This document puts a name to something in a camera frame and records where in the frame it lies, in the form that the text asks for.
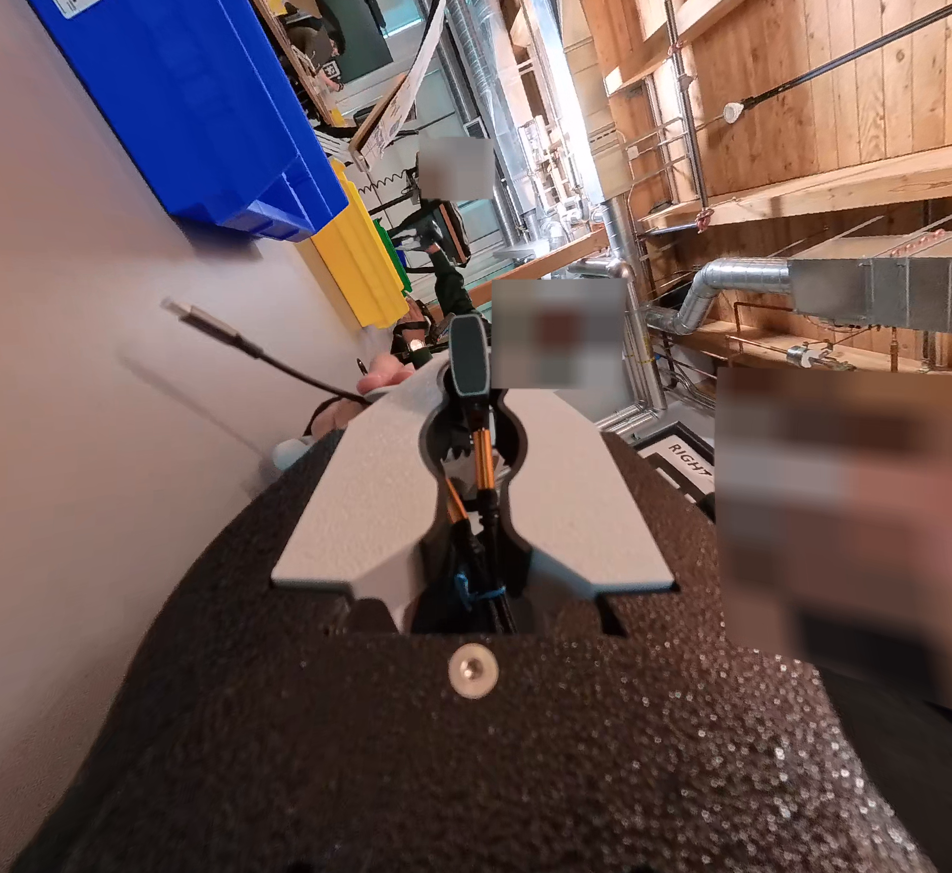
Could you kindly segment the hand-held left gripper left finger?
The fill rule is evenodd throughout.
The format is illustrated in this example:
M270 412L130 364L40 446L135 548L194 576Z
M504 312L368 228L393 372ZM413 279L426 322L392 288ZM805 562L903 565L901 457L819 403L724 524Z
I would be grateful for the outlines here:
M376 599L406 629L426 586L421 542L445 497L424 431L446 403L446 368L433 359L349 423L271 571L274 585Z

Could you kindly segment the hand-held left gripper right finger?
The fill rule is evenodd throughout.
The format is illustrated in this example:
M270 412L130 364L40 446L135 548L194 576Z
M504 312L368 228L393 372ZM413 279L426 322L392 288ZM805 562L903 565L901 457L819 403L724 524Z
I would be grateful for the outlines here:
M507 390L501 403L524 440L504 523L529 550L532 608L672 590L673 574L599 428L549 390Z

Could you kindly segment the white desk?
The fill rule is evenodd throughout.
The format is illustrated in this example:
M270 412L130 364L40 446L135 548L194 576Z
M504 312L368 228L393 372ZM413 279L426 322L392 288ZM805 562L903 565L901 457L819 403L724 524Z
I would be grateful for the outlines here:
M1 0L2 871L86 758L177 583L318 390L387 343L297 246L170 218L26 0Z

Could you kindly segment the person's right hand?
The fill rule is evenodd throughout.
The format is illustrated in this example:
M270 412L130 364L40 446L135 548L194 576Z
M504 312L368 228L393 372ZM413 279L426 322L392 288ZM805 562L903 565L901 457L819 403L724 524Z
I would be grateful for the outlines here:
M356 392L366 396L379 388L399 385L415 373L411 365L405 365L392 355L375 357L368 372L358 380ZM350 399L332 397L320 403L304 428L303 436L317 441L334 430L344 430L366 409L362 403Z

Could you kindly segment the yellow plastic bin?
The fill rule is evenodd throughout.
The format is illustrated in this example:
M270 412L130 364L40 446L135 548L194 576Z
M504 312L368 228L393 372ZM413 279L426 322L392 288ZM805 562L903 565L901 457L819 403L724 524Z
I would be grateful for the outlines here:
M346 167L329 160L348 206L321 231L295 245L314 276L320 261L363 328L391 328L409 311L404 280Z

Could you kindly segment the green plastic bin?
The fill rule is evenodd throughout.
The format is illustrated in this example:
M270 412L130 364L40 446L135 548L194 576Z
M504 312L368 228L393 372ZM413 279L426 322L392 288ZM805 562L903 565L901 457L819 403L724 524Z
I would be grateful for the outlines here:
M400 280L403 293L409 295L412 292L411 279L408 275L406 269L406 259L402 256L401 252L394 245L394 242L389 235L387 228L380 222L378 219L371 219L381 243L383 244L387 255L397 273L398 279Z

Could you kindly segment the metal ventilation box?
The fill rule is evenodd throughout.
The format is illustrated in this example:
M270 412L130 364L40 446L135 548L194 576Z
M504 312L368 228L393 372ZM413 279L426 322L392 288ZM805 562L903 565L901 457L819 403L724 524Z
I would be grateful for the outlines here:
M951 331L950 217L901 236L838 236L787 267L801 315L840 326Z

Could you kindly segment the metal ceiling pipe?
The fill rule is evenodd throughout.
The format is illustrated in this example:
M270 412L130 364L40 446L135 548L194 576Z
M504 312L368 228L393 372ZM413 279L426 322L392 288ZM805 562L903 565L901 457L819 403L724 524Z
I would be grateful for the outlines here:
M699 211L695 225L698 232L707 230L710 222L711 207L708 200L708 188L701 164L697 126L689 88L691 80L684 64L682 37L677 26L674 0L662 0L665 16L665 28L668 35L668 58L671 60L677 87L678 103L681 108L684 127L684 139L687 157L698 196Z

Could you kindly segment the white-edged wooden board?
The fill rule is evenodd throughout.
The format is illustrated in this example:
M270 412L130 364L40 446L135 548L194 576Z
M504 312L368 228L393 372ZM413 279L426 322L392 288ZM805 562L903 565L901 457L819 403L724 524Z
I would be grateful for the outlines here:
M408 73L399 75L387 94L372 108L351 137L351 159L366 176L380 163L384 152L396 140L429 64L440 44L446 19L447 0L433 0L427 13L422 43Z

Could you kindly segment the black metal rod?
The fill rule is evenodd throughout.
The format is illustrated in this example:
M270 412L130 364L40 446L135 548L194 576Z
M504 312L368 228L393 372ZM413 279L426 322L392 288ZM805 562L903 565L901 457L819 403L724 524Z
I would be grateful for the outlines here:
M729 119L727 117L728 106L738 107L738 109L740 110L740 113L753 109L757 107L758 105L766 103L775 98L779 98L779 96L784 95L788 92L791 92L792 90L806 83L819 79L820 77L826 75L827 73L832 72L833 70L836 70L844 65L850 64L851 62L855 62L856 60L868 54L877 52L879 50L882 50L886 46L889 46L893 43L904 40L912 36L913 34L921 31L924 28L927 28L931 25L935 25L939 22L942 22L948 19L950 16L951 16L951 4L947 3L945 6L942 6L922 16L921 18L916 19L913 22L907 23L901 27L898 27L892 31L889 31L887 34L884 34L880 36L879 38L874 39L873 41L870 41L862 46L859 46L844 54L841 54L839 57L829 62L826 62L824 64L821 64L819 66L816 66L812 68L811 70L808 70L807 72L793 79L782 82L762 93L755 94L753 96L748 96L737 103L731 103L731 104L725 105L723 109L723 117L728 123L732 124L736 120Z

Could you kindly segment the blue plastic bin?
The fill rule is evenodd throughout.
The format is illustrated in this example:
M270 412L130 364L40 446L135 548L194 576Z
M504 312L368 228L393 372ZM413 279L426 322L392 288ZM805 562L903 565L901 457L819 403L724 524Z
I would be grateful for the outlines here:
M248 0L29 0L173 217L301 242L349 205Z

